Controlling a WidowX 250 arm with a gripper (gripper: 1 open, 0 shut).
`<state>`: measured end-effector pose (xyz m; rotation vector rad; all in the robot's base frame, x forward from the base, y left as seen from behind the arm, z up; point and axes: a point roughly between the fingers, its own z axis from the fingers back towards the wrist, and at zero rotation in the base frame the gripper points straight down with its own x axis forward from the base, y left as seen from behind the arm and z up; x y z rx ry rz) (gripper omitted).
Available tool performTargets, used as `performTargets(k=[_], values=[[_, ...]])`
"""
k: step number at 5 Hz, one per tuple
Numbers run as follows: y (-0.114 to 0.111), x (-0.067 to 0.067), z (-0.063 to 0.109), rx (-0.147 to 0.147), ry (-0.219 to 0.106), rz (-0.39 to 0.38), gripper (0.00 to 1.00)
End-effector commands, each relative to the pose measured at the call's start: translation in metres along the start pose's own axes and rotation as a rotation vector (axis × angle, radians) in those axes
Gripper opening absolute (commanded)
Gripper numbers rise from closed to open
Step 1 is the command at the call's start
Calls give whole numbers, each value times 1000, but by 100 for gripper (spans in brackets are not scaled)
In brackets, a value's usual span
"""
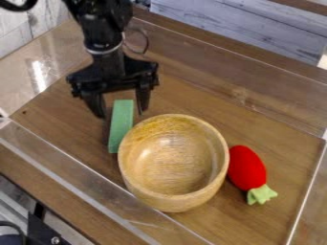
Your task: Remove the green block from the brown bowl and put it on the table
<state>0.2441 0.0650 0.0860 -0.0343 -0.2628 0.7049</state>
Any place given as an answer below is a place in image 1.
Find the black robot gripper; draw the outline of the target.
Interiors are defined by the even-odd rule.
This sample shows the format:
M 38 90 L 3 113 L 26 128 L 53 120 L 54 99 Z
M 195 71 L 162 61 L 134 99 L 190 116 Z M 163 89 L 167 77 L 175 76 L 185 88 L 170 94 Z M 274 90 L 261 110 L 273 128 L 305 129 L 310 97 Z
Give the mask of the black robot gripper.
M 138 112 L 149 109 L 151 88 L 159 84 L 159 63 L 127 56 L 121 52 L 94 56 L 87 67 L 69 74 L 73 95 L 82 97 L 98 118 L 106 116 L 103 93 L 135 89 Z

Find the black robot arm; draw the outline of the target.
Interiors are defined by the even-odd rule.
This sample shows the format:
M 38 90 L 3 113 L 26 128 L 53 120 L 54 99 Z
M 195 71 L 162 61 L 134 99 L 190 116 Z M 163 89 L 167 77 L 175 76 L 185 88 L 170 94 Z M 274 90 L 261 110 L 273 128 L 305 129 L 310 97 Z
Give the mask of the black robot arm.
M 62 0 L 83 32 L 93 63 L 67 75 L 73 95 L 94 115 L 105 118 L 105 93 L 135 89 L 138 111 L 149 109 L 151 90 L 159 85 L 159 63 L 123 51 L 125 31 L 134 17 L 131 0 Z

